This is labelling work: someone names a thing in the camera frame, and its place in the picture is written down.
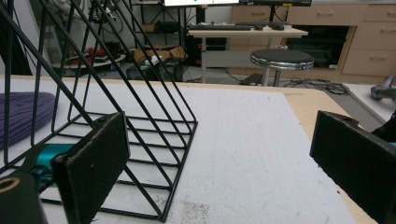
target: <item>drawer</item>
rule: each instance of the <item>drawer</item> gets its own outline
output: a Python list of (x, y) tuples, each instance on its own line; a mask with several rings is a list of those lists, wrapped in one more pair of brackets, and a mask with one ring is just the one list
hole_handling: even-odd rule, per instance
[(290, 7), (287, 21), (291, 25), (358, 25), (363, 21), (366, 4), (317, 4)]
[[(237, 6), (232, 7), (231, 21), (268, 21), (271, 9), (266, 6)], [(288, 9), (279, 7), (276, 15), (284, 21)]]
[(362, 23), (356, 29), (352, 40), (352, 49), (396, 49), (396, 23)]
[[(273, 38), (273, 45), (279, 46), (282, 41), (281, 37)], [(267, 49), (268, 38), (236, 38), (233, 37), (229, 41), (230, 50), (248, 50)]]
[(343, 74), (389, 76), (396, 74), (396, 50), (351, 49)]
[(396, 21), (396, 5), (368, 6), (365, 21)]

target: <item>drawer handle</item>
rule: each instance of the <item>drawer handle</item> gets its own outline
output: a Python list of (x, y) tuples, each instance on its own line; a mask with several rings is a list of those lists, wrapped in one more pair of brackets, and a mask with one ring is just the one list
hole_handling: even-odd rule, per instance
[(265, 15), (265, 12), (264, 11), (252, 11), (251, 15), (253, 15), (253, 16), (262, 16), (262, 15)]
[(395, 33), (396, 32), (396, 28), (393, 28), (393, 29), (387, 29), (387, 28), (381, 28), (381, 32), (392, 32), (392, 33)]
[(333, 14), (332, 11), (328, 11), (328, 12), (319, 11), (319, 12), (318, 12), (318, 15), (319, 15), (319, 16), (332, 16), (332, 14)]
[(387, 57), (385, 56), (370, 56), (370, 60), (374, 61), (385, 61), (387, 59)]

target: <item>keyboard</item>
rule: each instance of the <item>keyboard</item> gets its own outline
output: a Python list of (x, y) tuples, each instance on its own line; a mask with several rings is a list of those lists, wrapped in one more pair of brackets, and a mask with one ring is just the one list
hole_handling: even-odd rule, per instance
[(193, 25), (190, 30), (223, 30), (223, 31), (249, 31), (248, 25)]
[(235, 25), (272, 27), (274, 25), (290, 25), (290, 24), (288, 21), (237, 21)]

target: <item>floor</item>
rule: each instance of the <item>floor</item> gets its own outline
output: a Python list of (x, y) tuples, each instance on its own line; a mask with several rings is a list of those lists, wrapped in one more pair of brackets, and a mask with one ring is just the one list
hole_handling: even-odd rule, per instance
[[(121, 69), (127, 69), (132, 66), (131, 63), (123, 63)], [(102, 73), (102, 78), (120, 78), (117, 72)], [(246, 76), (231, 76), (225, 68), (208, 68), (206, 70), (206, 83), (223, 84), (223, 85), (239, 85)], [(184, 81), (201, 82), (201, 67), (189, 66), (183, 74)], [(344, 89), (342, 84), (324, 83), (315, 80), (299, 80), (299, 79), (281, 79), (279, 86), (289, 88), (310, 88), (319, 89), (329, 94), (334, 101), (339, 104), (348, 113), (350, 117), (360, 122), (363, 129), (370, 132), (383, 125), (383, 123), (364, 109), (355, 99), (353, 99), (348, 91)]]

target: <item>black stool seat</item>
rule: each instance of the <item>black stool seat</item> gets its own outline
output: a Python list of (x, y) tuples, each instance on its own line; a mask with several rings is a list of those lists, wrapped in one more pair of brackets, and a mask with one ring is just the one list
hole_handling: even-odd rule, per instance
[(314, 58), (298, 50), (258, 49), (250, 54), (250, 61), (266, 68), (275, 68), (274, 86), (280, 78), (280, 70), (305, 70), (314, 66)]

